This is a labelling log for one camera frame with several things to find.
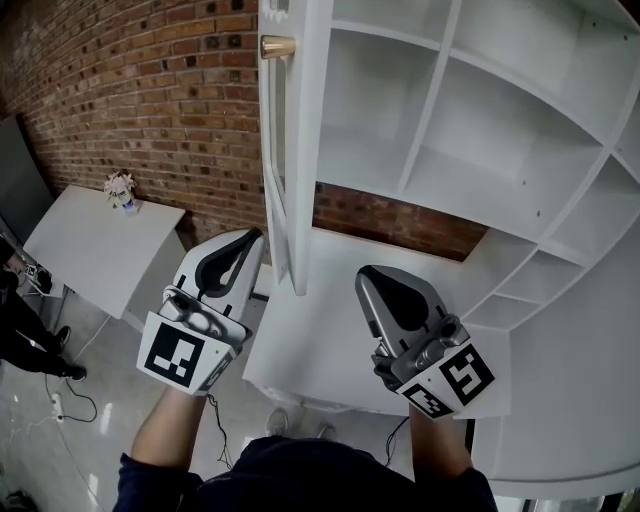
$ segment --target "person's hand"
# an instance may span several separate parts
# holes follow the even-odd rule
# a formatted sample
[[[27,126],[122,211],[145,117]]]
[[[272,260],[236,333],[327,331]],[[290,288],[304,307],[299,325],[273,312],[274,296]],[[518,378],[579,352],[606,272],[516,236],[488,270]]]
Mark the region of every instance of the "person's hand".
[[[7,261],[7,267],[9,267],[9,270],[11,270],[11,272],[14,272],[18,275],[20,275],[21,272],[24,272],[25,270],[27,270],[26,263],[22,261],[20,256],[18,256],[15,253]]]

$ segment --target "black cable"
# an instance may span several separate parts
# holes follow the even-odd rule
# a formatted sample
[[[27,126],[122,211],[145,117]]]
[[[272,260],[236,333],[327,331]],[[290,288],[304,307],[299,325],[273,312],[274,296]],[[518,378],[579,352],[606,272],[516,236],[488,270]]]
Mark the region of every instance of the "black cable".
[[[59,420],[69,419],[69,420],[73,420],[73,421],[79,421],[81,423],[93,423],[96,420],[96,418],[98,417],[98,407],[96,407],[96,403],[93,401],[93,398],[91,398],[90,396],[81,395],[79,393],[76,393],[73,390],[73,388],[71,387],[71,384],[69,384],[69,381],[67,379],[65,379],[64,381],[67,384],[67,387],[69,388],[69,391],[71,391],[71,393],[73,393],[78,398],[84,398],[85,400],[89,400],[89,402],[91,402],[91,405],[93,405],[93,418],[91,418],[90,420],[84,420],[82,418],[75,418],[74,416],[68,416],[66,414],[63,414],[62,416],[56,416],[56,418],[58,418]],[[47,390],[47,396],[49,397],[49,401],[53,403],[53,399],[51,398],[51,392],[49,391],[49,383],[47,381],[47,374],[46,373],[44,374],[44,387]]]
[[[84,398],[85,400],[89,400],[89,402],[91,402],[91,405],[93,405],[93,418],[91,418],[90,420],[83,420],[82,418],[75,418],[73,416],[63,414],[62,416],[58,416],[58,419],[69,419],[73,421],[79,421],[81,423],[93,423],[94,421],[96,421],[96,418],[98,417],[98,408],[96,407],[96,403],[93,401],[93,398],[87,395],[76,393],[67,379],[65,379],[64,382],[67,384],[69,391],[71,391],[71,393],[73,393],[75,396],[77,396],[78,398]]]
[[[393,457],[393,454],[396,452],[396,434],[398,433],[398,430],[400,430],[400,427],[402,427],[402,425],[404,425],[408,419],[409,417],[406,417],[405,419],[403,419],[400,422],[400,425],[398,425],[394,429],[394,431],[391,432],[391,434],[389,434],[389,437],[387,437],[387,445],[385,447],[385,452],[387,454],[387,462],[384,465],[385,468],[389,467],[389,464],[391,464],[391,457]]]
[[[220,429],[220,432],[222,432],[222,436],[224,438],[224,446],[222,447],[222,452],[220,452],[220,456],[218,457],[218,462],[222,462],[225,466],[227,466],[227,469],[231,471],[233,469],[233,459],[231,458],[231,453],[229,453],[229,447],[227,446],[227,433],[220,424],[218,401],[211,394],[207,394],[207,398],[209,399],[209,403],[213,406],[213,409],[216,412],[216,422],[218,423],[218,428]]]

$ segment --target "brick wall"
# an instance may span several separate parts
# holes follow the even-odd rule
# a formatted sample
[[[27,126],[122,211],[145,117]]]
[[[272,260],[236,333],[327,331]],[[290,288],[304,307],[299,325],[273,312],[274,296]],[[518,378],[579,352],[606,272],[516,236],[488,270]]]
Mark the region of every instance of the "brick wall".
[[[138,197],[187,210],[191,242],[266,229],[258,0],[7,0],[0,114],[20,114],[57,192],[131,172]],[[314,224],[463,260],[485,228],[319,185]]]
[[[487,227],[414,204],[326,183],[316,185],[313,225],[464,261]]]

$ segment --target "cabinet door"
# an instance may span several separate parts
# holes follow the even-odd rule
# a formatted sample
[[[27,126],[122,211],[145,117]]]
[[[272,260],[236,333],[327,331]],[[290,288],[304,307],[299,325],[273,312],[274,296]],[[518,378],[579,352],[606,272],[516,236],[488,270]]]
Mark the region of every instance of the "cabinet door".
[[[332,0],[261,0],[260,117],[269,241],[277,279],[307,286]],[[269,58],[270,36],[295,53]]]

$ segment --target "black shoe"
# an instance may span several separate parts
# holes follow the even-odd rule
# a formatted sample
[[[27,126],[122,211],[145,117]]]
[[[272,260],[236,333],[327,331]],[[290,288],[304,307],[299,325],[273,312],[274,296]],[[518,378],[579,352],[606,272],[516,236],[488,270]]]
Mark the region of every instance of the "black shoe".
[[[69,366],[62,377],[82,382],[87,378],[87,369],[84,366]]]
[[[60,343],[60,346],[64,347],[67,344],[67,341],[69,341],[69,338],[71,337],[71,327],[69,327],[68,325],[65,325],[62,329],[58,331],[58,334],[56,334],[55,337],[58,343]]]

